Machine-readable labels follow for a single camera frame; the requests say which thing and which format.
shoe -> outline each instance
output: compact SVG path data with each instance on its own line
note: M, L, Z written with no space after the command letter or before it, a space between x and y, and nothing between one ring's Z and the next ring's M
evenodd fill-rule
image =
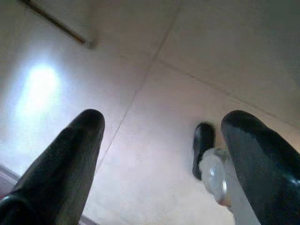
M198 180L201 180L202 173L199 169L199 163L206 150L215 146L215 129L209 123L200 123L194 136L194 161L193 161L193 175Z

white floor tile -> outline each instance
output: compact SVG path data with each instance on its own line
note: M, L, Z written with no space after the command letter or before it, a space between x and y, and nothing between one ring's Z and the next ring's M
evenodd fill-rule
M0 3L0 90L6 88L7 70L9 65L14 62L17 51L17 37L20 35L19 28L25 20L25 12L25 7L16 1ZM0 95L0 100L4 98L3 94Z
M7 70L0 164L21 175L81 111L106 120L100 157L145 76L148 61L87 49L27 11L14 63Z
M178 0L104 0L94 27L123 45L153 56L174 20Z
M298 3L230 2L186 1L160 59L300 128Z
M233 224L191 168L197 124L215 124L217 145L223 146L220 122L235 109L258 116L296 143L291 132L298 130L157 63L95 176L86 215L101 223L103 206L136 225Z
M32 0L33 4L88 41L97 39L92 26L97 0Z

black boot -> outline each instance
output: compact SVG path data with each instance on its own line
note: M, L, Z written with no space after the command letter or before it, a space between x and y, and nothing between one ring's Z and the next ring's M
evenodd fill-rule
M193 161L193 175L201 180L201 171L199 170L199 163L202 160L204 152L215 146L215 129L211 124L200 123L194 136L194 161Z

tile grout line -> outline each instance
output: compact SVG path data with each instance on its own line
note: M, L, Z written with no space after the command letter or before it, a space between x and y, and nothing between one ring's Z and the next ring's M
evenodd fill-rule
M177 67L171 65L170 63L168 63L168 62L166 62L166 61L164 61L164 60L162 60L162 59L158 59L158 61L159 61L160 63L162 63L164 66L169 67L169 68L171 68L171 69L173 69L173 70L179 72L180 74L182 74L182 75L184 75L184 76L188 76L188 77L190 77L190 78L196 80L197 82L200 82L200 83L202 83L202 84L204 84L204 85L206 85L206 86L212 88L213 90L217 90L217 91L223 92L227 97L231 98L232 100L241 102L241 103L246 104L246 105L248 105L248 106L250 106L250 107L252 107L252 108L254 108L254 109L257 109L257 110L259 110L261 113L264 113L264 114L266 114L266 115L272 117L273 119L276 119L276 120L278 120L278 121L280 121L280 122L282 122L282 123L284 123L284 124L286 124L286 125L288 125L288 126L291 126L291 127L294 128L294 129L300 131L300 127L297 127L297 126L295 126L295 125L293 125L293 124L291 124L291 123L289 123L289 122L287 122L287 121L284 121L284 120L281 119L280 117L278 117L278 116L276 116L276 115L274 115L274 114L272 114L272 113L270 113L270 112L268 112L268 111L266 111L266 110L260 108L259 106L256 106L256 105L254 105L254 104L252 104L252 103L250 103L250 102L248 102L248 101L245 101L245 100L243 100L243 99L241 99L241 98L236 97L235 95L231 94L229 91L226 91L226 90L222 89L222 88L219 87L218 85L215 85L215 84L212 84L212 83L203 81L203 80L201 80L201 79L199 79L199 78L197 78L197 77L191 75L190 73L187 73L187 72L182 71L181 69L179 69L179 68L177 68Z
M142 79L141 85L140 85L139 88L135 91L135 93L134 93L134 95L133 95L133 97L132 97L132 99L131 99L131 101L130 101L130 103L129 103L129 105L128 105L126 111L125 111L125 113L124 113L124 116L123 116L122 120L120 121L120 123L119 123L119 125L118 125L118 127L117 127L117 129L116 129L116 131L115 131L115 133L114 133L114 135L113 135L113 137L112 137L112 140L110 141L108 147L105 149L105 153L104 153L102 159L99 161L99 165L97 166L97 168L96 168L96 170L95 170L95 175L97 174L99 168L101 167L101 165L102 165L102 163L103 163L103 161L104 161L104 159L105 159L105 157L106 157L106 155L107 155L107 153L108 153L108 151L109 151L109 149L110 149L110 147L111 147L111 145L112 145L112 143L113 143L113 141L114 141L114 139L115 139L115 137L116 137L116 135L117 135L117 133L118 133L118 131L119 131L119 129L120 129L122 123L123 123L123 121L124 121L124 119L127 117L127 114L128 114L128 112L129 112L129 109L131 108L131 106L132 106L132 104L133 104L133 102L134 102L134 100L135 100L135 98L136 98L138 92L143 88L143 86L144 86L144 84L145 84L145 81L146 81L146 79L147 79L147 77L148 77L149 71L150 71L151 67L153 66L153 64L155 63L155 61L157 60L158 55L159 55L159 53L160 53L160 51L161 51L161 49L162 49L162 47L163 47L163 45L164 45L164 43L165 43L165 41L166 41L168 35L169 35L169 33L170 33L170 31L171 31L173 25L174 25L175 22L176 22L176 19L177 19L178 15L179 15L179 12L180 12L180 9L181 9L181 4L182 4L182 1L180 0L179 5L178 5L178 8L177 8L176 11L175 11L175 14L174 14L174 17L173 17L173 19L172 19L172 21L171 21L171 23L170 23L170 26L169 26L168 29L166 30L166 33L165 33L165 35L164 35L164 37L163 37L163 40L161 41L161 44L160 44L159 47L157 48L157 51L155 52L155 54L153 55L153 57L150 59L149 65L148 65L148 67L147 67L147 69L146 69L146 72L145 72L144 78Z

tile floor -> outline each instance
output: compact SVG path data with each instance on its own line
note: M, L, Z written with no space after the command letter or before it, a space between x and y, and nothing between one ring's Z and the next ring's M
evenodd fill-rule
M231 110L300 150L297 1L35 2L98 45L0 3L0 164L21 175L78 113L101 111L105 137L84 210L94 221L233 224L191 173L194 128L213 122L224 146L220 121Z

